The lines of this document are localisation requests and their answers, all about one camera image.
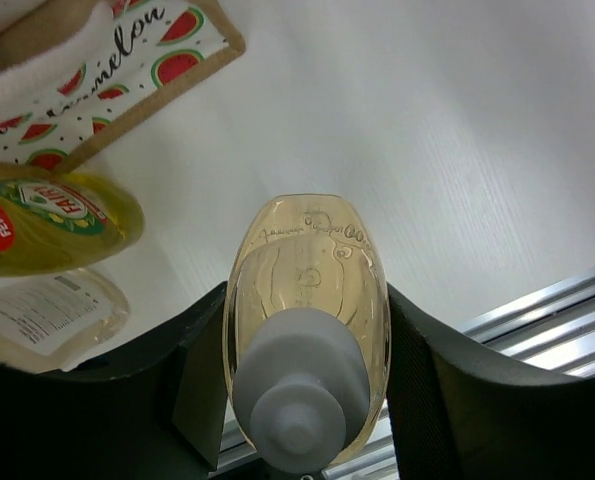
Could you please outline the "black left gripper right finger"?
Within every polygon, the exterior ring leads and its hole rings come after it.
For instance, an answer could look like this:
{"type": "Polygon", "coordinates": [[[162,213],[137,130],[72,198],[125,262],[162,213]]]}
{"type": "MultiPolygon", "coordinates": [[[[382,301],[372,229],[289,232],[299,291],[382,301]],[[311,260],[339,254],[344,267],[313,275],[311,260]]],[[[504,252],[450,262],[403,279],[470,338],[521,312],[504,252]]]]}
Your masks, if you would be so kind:
{"type": "Polygon", "coordinates": [[[388,289],[403,479],[595,479],[595,376],[514,360],[388,289]]]}

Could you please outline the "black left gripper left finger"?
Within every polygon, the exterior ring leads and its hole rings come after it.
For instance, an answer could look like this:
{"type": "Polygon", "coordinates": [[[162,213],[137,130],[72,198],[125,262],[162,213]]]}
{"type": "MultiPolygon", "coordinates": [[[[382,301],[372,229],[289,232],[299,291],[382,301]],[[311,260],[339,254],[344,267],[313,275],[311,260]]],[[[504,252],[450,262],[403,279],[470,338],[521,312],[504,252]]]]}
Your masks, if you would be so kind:
{"type": "Polygon", "coordinates": [[[0,364],[0,479],[204,479],[225,416],[217,286],[69,372],[0,364]]]}

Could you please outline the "amber bottle clear cap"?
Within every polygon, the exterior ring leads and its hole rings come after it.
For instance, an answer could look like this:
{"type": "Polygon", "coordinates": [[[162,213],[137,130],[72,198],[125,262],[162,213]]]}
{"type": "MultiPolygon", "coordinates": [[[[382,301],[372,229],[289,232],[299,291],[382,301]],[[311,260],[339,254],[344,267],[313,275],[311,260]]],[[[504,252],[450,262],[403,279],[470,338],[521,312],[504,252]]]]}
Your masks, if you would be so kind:
{"type": "Polygon", "coordinates": [[[77,269],[0,285],[0,364],[32,374],[68,371],[115,336],[128,300],[95,271],[77,269]]]}

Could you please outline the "amber bottle white cap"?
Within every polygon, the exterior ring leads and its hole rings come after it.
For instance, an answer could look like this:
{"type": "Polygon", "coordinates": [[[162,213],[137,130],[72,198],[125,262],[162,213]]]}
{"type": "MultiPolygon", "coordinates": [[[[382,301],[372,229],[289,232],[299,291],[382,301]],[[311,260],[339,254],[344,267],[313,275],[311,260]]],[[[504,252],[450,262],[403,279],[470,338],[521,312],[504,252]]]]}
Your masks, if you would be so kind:
{"type": "Polygon", "coordinates": [[[388,288],[353,205],[288,194],[253,219],[227,282],[222,358],[246,441],[310,474],[350,459],[382,410],[391,365],[388,288]]]}

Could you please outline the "yellow bottle red cap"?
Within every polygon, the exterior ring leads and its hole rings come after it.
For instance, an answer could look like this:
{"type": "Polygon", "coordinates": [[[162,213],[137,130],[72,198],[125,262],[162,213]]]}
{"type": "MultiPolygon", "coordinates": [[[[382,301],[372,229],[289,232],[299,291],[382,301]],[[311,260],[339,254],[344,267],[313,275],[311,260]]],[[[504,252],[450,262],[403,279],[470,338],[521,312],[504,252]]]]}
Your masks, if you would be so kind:
{"type": "Polygon", "coordinates": [[[0,178],[0,277],[92,265],[138,241],[144,223],[135,197],[95,173],[0,178]]]}

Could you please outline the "red dotted canvas bag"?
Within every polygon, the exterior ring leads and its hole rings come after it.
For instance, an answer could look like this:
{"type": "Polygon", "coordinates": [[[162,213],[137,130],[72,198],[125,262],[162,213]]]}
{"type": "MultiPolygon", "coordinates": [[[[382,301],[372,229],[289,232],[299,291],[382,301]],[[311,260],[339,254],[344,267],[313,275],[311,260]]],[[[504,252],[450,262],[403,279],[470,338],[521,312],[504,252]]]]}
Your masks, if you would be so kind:
{"type": "Polygon", "coordinates": [[[0,176],[78,168],[245,49],[216,1],[0,1],[0,176]]]}

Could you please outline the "aluminium mounting rail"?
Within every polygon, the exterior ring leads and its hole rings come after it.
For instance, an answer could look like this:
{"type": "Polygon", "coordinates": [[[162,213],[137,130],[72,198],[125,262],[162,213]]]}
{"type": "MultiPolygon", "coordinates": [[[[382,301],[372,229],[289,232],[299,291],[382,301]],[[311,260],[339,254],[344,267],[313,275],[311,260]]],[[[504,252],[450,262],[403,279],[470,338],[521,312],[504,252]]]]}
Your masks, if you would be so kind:
{"type": "MultiPolygon", "coordinates": [[[[595,272],[519,298],[458,331],[504,356],[576,378],[595,376],[595,272]]],[[[363,450],[316,472],[319,479],[403,479],[388,402],[363,450]]]]}

